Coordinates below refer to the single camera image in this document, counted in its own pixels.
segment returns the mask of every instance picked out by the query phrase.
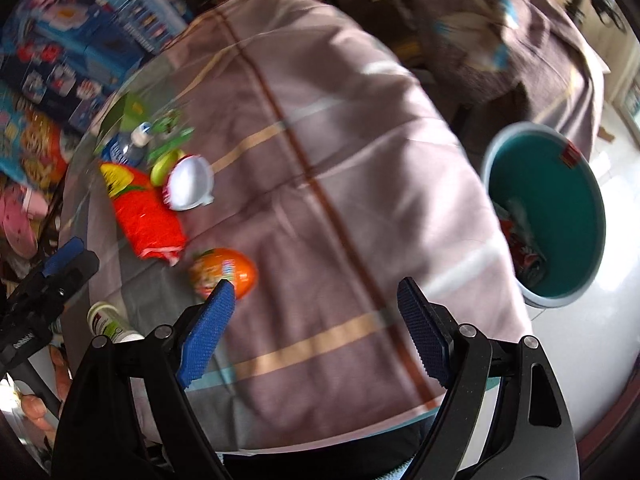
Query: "floor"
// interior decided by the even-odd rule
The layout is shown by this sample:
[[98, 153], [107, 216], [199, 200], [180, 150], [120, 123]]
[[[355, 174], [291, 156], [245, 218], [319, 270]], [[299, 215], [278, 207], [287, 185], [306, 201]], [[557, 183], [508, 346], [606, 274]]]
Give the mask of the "floor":
[[[607, 239], [596, 279], [575, 303], [560, 309], [529, 308], [558, 378], [577, 439], [622, 392], [640, 351], [640, 149], [616, 111], [606, 106], [602, 126], [616, 136], [596, 140], [591, 168], [607, 218]], [[462, 467], [480, 456], [497, 388], [486, 393]]]

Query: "metal screw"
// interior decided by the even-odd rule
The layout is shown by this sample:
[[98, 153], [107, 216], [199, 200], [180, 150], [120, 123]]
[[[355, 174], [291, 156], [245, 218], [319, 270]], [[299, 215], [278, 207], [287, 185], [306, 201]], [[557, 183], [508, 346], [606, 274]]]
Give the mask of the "metal screw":
[[158, 339], [167, 339], [174, 330], [169, 325], [160, 325], [154, 330], [154, 336]]
[[476, 327], [473, 325], [460, 325], [460, 328], [458, 329], [460, 330], [460, 333], [464, 336], [464, 337], [476, 337], [476, 334], [478, 333], [478, 330], [476, 330]]
[[94, 348], [102, 348], [106, 344], [107, 344], [107, 338], [106, 336], [103, 336], [103, 335], [94, 337], [94, 340], [91, 341], [91, 346]]
[[540, 346], [540, 342], [532, 335], [528, 335], [524, 338], [524, 344], [531, 349], [536, 349]]

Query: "bottle cap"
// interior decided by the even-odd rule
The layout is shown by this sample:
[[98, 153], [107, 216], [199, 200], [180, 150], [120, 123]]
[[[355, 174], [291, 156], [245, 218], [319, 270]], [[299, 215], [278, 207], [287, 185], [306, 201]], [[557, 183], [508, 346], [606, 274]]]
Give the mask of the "bottle cap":
[[142, 123], [131, 133], [131, 142], [137, 147], [142, 148], [146, 146], [151, 140], [149, 130], [151, 129], [151, 123]]

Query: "trash can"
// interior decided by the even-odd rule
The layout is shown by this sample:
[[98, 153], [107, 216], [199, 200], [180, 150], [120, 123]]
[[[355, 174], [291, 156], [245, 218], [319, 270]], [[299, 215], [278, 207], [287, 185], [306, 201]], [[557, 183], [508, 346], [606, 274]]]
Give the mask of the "trash can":
[[516, 123], [493, 140], [481, 168], [491, 199], [519, 200], [546, 258], [545, 277], [525, 302], [539, 308], [568, 305], [593, 282], [604, 252], [605, 212], [600, 187], [585, 158], [555, 130]]

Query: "red wrapper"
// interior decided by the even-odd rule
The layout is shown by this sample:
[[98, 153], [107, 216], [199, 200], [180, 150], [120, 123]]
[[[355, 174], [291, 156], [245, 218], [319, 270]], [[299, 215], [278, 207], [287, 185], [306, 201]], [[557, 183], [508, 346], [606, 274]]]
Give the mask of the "red wrapper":
[[113, 201], [116, 218], [139, 258], [164, 258], [171, 265], [180, 259], [186, 238], [173, 211], [146, 174], [121, 164], [100, 165]]

